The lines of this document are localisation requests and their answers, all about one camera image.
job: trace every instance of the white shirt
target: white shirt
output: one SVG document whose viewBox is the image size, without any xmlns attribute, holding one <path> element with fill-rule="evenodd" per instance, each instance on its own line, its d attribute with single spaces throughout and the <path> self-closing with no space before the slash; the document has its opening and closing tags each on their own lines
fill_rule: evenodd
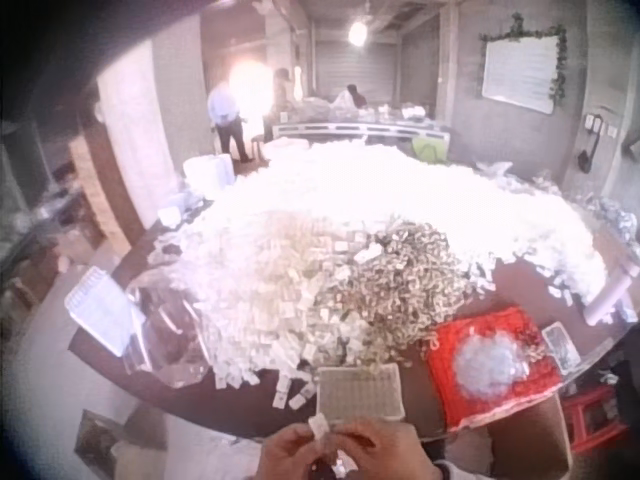
<svg viewBox="0 0 640 480">
<path fill-rule="evenodd" d="M 226 82 L 219 83 L 211 91 L 207 100 L 207 108 L 211 121 L 221 126 L 229 125 L 240 113 L 236 99 L 233 98 L 229 84 Z"/>
</svg>

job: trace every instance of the hand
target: hand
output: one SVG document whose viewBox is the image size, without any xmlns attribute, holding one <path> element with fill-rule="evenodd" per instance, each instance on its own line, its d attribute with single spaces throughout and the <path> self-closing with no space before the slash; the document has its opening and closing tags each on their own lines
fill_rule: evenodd
<svg viewBox="0 0 640 480">
<path fill-rule="evenodd" d="M 360 419 L 334 427 L 327 442 L 329 448 L 349 455 L 367 480 L 442 478 L 424 453 L 416 429 L 407 423 Z"/>
<path fill-rule="evenodd" d="M 308 425 L 289 425 L 262 445 L 255 480 L 306 480 L 311 465 L 325 454 Z"/>
</svg>

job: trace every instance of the white bucket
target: white bucket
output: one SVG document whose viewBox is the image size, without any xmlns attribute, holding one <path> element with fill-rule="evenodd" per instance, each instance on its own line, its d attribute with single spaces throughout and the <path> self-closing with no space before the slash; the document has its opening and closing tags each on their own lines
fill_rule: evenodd
<svg viewBox="0 0 640 480">
<path fill-rule="evenodd" d="M 231 157 L 226 154 L 190 158 L 183 169 L 189 187 L 207 200 L 215 200 L 224 187 L 235 182 Z"/>
</svg>

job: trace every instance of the light bulb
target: light bulb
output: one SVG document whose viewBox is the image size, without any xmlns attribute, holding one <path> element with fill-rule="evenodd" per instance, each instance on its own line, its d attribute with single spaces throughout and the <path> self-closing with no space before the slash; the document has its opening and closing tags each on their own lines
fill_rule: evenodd
<svg viewBox="0 0 640 480">
<path fill-rule="evenodd" d="M 349 41 L 356 47 L 361 47 L 367 40 L 367 26 L 362 22 L 355 22 L 349 30 Z"/>
<path fill-rule="evenodd" d="M 293 75 L 295 77 L 293 84 L 293 98 L 295 98 L 298 102 L 302 100 L 303 92 L 302 92 L 302 69 L 300 67 L 296 67 L 293 69 Z"/>
</svg>

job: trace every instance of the dark wooden table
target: dark wooden table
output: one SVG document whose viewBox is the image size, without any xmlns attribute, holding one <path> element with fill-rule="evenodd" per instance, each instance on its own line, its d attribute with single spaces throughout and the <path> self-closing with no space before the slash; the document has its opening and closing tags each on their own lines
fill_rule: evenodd
<svg viewBox="0 0 640 480">
<path fill-rule="evenodd" d="M 161 232 L 158 225 L 151 228 L 123 259 L 113 274 L 120 285 L 128 285 L 146 269 L 147 255 L 153 250 L 153 241 Z M 564 300 L 552 297 L 547 291 L 548 280 L 525 261 L 499 264 L 493 277 L 497 293 L 463 307 L 461 316 L 486 313 L 515 304 L 524 308 L 540 329 L 559 320 L 583 357 L 585 367 L 595 363 L 629 328 L 618 318 L 611 325 L 588 326 L 582 317 L 582 308 L 577 303 L 567 307 Z M 232 387 L 216 390 L 211 371 L 199 384 L 172 389 L 152 374 L 127 374 L 122 360 L 81 328 L 74 335 L 69 350 L 131 395 L 167 413 L 231 435 L 266 437 L 292 422 L 306 421 L 315 413 L 315 400 L 298 411 L 288 407 L 278 410 L 271 406 L 277 382 L 275 371 L 260 372 L 259 385 L 244 383 L 238 390 Z M 400 368 L 407 421 L 416 426 L 421 437 L 439 437 L 444 431 L 440 400 L 417 352 L 409 352 L 408 356 L 413 360 L 413 365 Z M 300 388 L 302 383 L 295 382 L 290 398 Z"/>
</svg>

